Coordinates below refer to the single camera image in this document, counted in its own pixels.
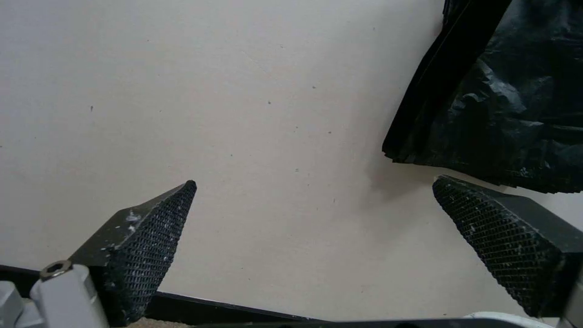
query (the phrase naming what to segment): textured gripper pad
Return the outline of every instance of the textured gripper pad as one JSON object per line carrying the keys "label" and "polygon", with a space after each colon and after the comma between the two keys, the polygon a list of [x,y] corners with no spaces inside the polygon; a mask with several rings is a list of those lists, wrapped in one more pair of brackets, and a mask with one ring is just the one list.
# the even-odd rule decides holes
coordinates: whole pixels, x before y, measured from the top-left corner
{"label": "textured gripper pad", "polygon": [[70,258],[90,269],[111,326],[142,316],[174,260],[196,184],[118,211]]}
{"label": "textured gripper pad", "polygon": [[494,278],[530,316],[560,316],[583,234],[529,198],[440,176],[435,198]]}

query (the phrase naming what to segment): black plastic bag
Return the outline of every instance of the black plastic bag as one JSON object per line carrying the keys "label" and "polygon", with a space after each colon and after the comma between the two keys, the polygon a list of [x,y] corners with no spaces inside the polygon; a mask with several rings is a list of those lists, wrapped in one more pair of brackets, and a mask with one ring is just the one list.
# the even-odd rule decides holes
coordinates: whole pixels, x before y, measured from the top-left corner
{"label": "black plastic bag", "polygon": [[383,151],[495,184],[583,190],[583,2],[447,1]]}

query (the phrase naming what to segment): black metal bar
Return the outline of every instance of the black metal bar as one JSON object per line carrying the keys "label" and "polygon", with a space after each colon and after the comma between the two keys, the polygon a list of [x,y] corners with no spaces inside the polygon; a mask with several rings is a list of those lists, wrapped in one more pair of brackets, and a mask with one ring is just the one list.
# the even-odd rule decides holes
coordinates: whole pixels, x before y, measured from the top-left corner
{"label": "black metal bar", "polygon": [[[2,280],[13,282],[23,297],[30,297],[30,289],[38,280],[38,271],[0,265],[0,281]],[[323,322],[307,317],[164,292],[157,292],[152,298],[145,316],[150,319],[191,325],[247,322]]]}
{"label": "black metal bar", "polygon": [[248,322],[319,321],[267,310],[158,292],[146,310],[146,317],[191,325]]}

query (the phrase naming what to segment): white surface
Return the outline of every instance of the white surface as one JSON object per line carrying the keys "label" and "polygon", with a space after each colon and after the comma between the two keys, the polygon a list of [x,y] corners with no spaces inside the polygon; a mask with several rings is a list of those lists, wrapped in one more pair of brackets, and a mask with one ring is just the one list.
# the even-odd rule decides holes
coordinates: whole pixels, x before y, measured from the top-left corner
{"label": "white surface", "polygon": [[446,171],[381,153],[441,8],[0,2],[0,263],[64,259],[194,179],[163,291],[336,320],[522,313],[434,201]]}

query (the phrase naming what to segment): white debris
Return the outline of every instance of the white debris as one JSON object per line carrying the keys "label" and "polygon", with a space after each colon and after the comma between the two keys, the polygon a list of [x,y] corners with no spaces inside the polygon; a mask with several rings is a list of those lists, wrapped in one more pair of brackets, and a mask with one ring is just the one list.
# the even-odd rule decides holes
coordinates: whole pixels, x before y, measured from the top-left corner
{"label": "white debris", "polygon": [[125,220],[128,222],[135,222],[139,221],[140,219],[142,219],[142,216],[139,214],[138,215],[134,214],[133,211],[130,211],[129,215],[125,218]]}

